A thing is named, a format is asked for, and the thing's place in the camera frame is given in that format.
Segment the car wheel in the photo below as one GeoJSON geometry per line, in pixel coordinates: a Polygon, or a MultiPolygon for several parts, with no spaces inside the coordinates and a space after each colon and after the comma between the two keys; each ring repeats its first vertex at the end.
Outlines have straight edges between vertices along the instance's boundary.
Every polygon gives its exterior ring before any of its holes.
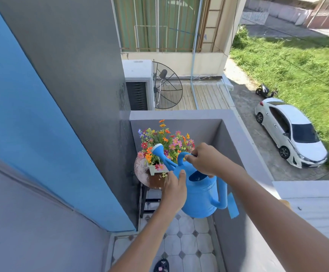
{"type": "Polygon", "coordinates": [[[257,115],[256,115],[256,122],[258,122],[258,123],[262,123],[263,122],[263,119],[264,119],[264,117],[263,117],[263,114],[261,113],[261,112],[259,112],[257,115]]]}
{"type": "Polygon", "coordinates": [[[286,146],[281,146],[279,148],[279,154],[281,158],[288,159],[290,156],[290,151],[286,146]]]}

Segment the grass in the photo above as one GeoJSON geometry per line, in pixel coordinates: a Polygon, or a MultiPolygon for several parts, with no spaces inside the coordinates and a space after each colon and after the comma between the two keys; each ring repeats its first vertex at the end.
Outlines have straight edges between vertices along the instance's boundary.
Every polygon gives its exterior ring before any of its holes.
{"type": "Polygon", "coordinates": [[[240,27],[230,55],[255,82],[277,87],[277,97],[300,109],[329,152],[329,48],[321,46],[329,38],[305,39],[249,38],[240,27]]]}

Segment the car window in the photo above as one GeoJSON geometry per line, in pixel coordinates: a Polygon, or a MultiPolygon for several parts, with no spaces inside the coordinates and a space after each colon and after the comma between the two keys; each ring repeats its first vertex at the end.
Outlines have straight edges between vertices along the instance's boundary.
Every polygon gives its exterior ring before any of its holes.
{"type": "Polygon", "coordinates": [[[269,109],[283,131],[285,133],[290,133],[290,125],[285,116],[276,108],[269,107],[269,109]]]}
{"type": "Polygon", "coordinates": [[[316,130],[311,123],[292,124],[293,139],[298,143],[316,143],[320,141],[316,130]]]}
{"type": "Polygon", "coordinates": [[[285,105],[286,103],[285,102],[281,102],[281,101],[271,101],[271,102],[268,102],[268,104],[272,104],[274,106],[278,106],[278,105],[285,105]]]}

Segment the hand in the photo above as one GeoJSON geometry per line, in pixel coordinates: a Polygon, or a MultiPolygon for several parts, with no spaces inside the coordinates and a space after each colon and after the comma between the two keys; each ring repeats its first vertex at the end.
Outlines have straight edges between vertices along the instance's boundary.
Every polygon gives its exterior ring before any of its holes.
{"type": "Polygon", "coordinates": [[[186,173],[181,170],[179,179],[172,171],[167,173],[164,187],[162,188],[162,198],[159,207],[163,207],[171,215],[184,206],[187,198],[186,173]]]}
{"type": "Polygon", "coordinates": [[[185,155],[185,159],[194,165],[199,172],[213,176],[222,176],[226,170],[238,169],[239,165],[232,162],[226,156],[221,154],[213,146],[201,143],[193,151],[193,155],[185,155]]]}

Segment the motorcycle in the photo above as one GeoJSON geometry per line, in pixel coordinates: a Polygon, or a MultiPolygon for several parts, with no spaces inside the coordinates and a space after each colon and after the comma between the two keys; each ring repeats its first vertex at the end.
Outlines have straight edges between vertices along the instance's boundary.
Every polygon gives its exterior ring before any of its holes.
{"type": "Polygon", "coordinates": [[[260,96],[264,97],[264,98],[271,98],[271,97],[276,96],[278,94],[278,91],[275,90],[275,91],[272,91],[270,95],[268,95],[269,91],[270,90],[268,89],[268,87],[266,85],[264,85],[264,83],[262,83],[260,85],[260,87],[255,90],[255,93],[257,95],[260,95],[260,96]]]}

